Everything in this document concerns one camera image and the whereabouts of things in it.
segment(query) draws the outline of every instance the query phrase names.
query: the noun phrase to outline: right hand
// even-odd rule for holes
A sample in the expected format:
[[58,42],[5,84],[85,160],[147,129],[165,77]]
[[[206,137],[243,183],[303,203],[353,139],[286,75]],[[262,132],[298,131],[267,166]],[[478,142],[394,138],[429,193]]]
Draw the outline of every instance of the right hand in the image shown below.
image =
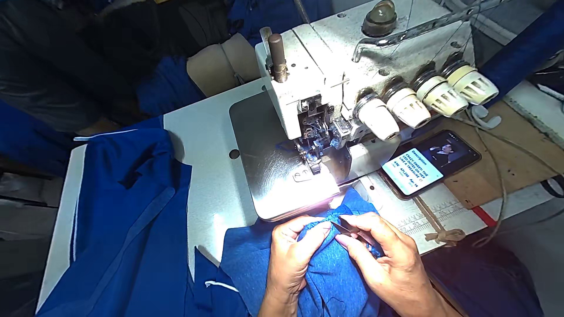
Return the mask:
[[460,316],[431,286],[415,241],[374,212],[343,215],[358,229],[369,231],[386,256],[375,259],[359,240],[337,235],[336,240],[358,264],[364,280],[402,317]]

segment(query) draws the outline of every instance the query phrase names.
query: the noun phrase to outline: left hand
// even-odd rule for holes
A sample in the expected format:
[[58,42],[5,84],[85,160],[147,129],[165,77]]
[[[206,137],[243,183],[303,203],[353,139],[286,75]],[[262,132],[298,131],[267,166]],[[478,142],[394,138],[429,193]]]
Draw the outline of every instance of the left hand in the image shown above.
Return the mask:
[[302,240],[296,239],[307,224],[320,220],[323,218],[300,216],[272,231],[266,292],[259,316],[296,315],[298,294],[306,286],[307,265],[329,235],[331,223],[318,223]]

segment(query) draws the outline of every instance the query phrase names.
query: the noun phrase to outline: beige cushion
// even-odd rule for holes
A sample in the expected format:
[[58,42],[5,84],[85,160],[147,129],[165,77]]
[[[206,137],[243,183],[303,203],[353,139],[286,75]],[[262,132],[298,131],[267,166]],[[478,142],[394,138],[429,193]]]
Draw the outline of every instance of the beige cushion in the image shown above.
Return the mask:
[[261,76],[254,48],[239,33],[223,44],[210,45],[188,58],[186,71],[207,97],[238,86],[235,73],[245,82]]

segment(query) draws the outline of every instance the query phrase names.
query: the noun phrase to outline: blue fabric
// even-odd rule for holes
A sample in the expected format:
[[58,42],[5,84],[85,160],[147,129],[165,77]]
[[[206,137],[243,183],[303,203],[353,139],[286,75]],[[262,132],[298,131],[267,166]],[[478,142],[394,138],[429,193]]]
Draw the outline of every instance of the blue fabric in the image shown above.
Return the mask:
[[[338,222],[339,215],[367,212],[376,209],[350,189],[341,206],[317,216]],[[298,239],[317,223],[308,224]],[[253,316],[257,316],[265,293],[271,233],[276,225],[257,221],[250,227],[228,229],[225,234],[220,268],[233,280]],[[311,258],[307,286],[298,298],[298,316],[391,316],[390,308],[372,293],[347,251],[335,241],[337,234],[333,227]]]
[[38,316],[183,316],[191,170],[174,158],[163,129],[92,138],[76,260]]
[[440,248],[422,260],[470,317],[544,315],[527,268],[492,242],[481,248],[469,243]]
[[[332,14],[330,0],[302,2],[312,22]],[[282,33],[303,24],[293,0],[231,0],[228,7],[230,33],[241,33],[253,47],[262,41],[263,27]]]
[[250,316],[238,292],[220,285],[205,286],[206,281],[215,281],[229,286],[233,282],[223,272],[195,249],[195,280],[193,284],[193,312],[198,317],[247,317]]
[[137,86],[136,93],[141,111],[153,116],[206,98],[188,76],[185,57],[162,58],[153,75]]
[[38,170],[64,177],[72,137],[0,100],[0,153]]
[[484,106],[489,108],[501,100],[563,46],[564,0],[559,0],[480,67],[499,89]]

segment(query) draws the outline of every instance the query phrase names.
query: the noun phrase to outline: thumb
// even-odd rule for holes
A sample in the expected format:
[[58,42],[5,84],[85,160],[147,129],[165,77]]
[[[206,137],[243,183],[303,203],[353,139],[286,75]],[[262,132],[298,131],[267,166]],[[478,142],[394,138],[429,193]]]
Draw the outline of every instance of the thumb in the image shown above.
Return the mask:
[[359,240],[349,237],[346,235],[337,235],[335,237],[337,242],[339,242],[347,251],[349,251],[349,256],[356,262],[362,275],[365,279],[371,279],[376,274],[380,264],[376,262],[374,256],[368,251],[366,245]]
[[320,222],[315,227],[309,229],[302,240],[296,243],[296,257],[300,260],[309,262],[311,256],[319,249],[325,238],[329,235],[331,223],[329,221]]

